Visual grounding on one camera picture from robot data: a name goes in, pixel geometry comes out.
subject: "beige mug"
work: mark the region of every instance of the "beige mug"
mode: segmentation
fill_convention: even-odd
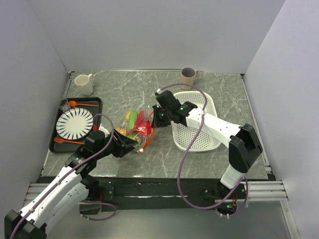
[[[79,75],[75,78],[74,83],[78,87],[80,93],[84,96],[93,94],[93,81],[90,75]]]
[[[194,85],[194,81],[198,78],[198,70],[186,67],[182,69],[180,75],[180,83]],[[190,90],[190,86],[180,86],[183,90]]]

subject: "plate with black stripes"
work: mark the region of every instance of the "plate with black stripes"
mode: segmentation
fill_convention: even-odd
[[[56,123],[57,133],[64,139],[77,140],[92,129],[93,116],[83,108],[74,108],[63,113]]]

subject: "white mesh basket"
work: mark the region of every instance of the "white mesh basket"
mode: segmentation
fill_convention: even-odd
[[[205,112],[216,116],[216,109],[214,105],[214,101],[211,98],[210,95],[206,94],[207,96],[207,106],[205,109]],[[185,92],[178,92],[174,94],[176,99],[179,100],[181,104],[183,104],[186,101],[189,101],[193,104],[196,104],[198,107],[203,108],[205,99],[203,95],[198,91],[185,91]],[[185,127],[182,124],[175,124],[172,122],[171,124],[172,132],[173,132],[173,138],[176,146],[182,150],[185,151],[188,147],[191,140],[194,138],[197,129]],[[189,152],[204,152],[208,150],[212,150],[217,148],[220,145],[220,141],[217,139],[207,135],[204,132],[201,132],[197,139],[195,140],[194,144],[190,148]]]

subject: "black tray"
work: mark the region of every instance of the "black tray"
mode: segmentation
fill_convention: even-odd
[[[100,114],[102,112],[102,101],[99,97],[83,97],[83,98],[67,98],[67,99],[68,101],[76,101],[77,103],[99,105],[99,107],[77,106],[78,108],[84,108],[90,112],[93,112],[93,116],[96,114]],[[55,129],[56,122],[58,121],[58,119],[60,118],[62,114],[63,114],[62,110],[58,109],[55,122],[54,122],[53,131],[52,131],[50,145],[49,145],[49,149],[52,153],[72,153],[72,152],[75,152],[76,149],[80,146],[79,144],[75,144],[75,143],[57,143],[53,141],[55,137],[62,138],[58,135]],[[98,116],[98,125],[100,124],[100,121],[101,121],[101,116]],[[84,142],[85,137],[77,141]]]

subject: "green plastic item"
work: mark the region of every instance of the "green plastic item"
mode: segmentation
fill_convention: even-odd
[[[137,111],[132,111],[129,117],[129,131],[132,131],[135,126],[136,119],[138,118],[139,113]]]
[[[127,135],[127,138],[137,141],[139,145],[142,143],[142,139],[138,137],[136,133]]]

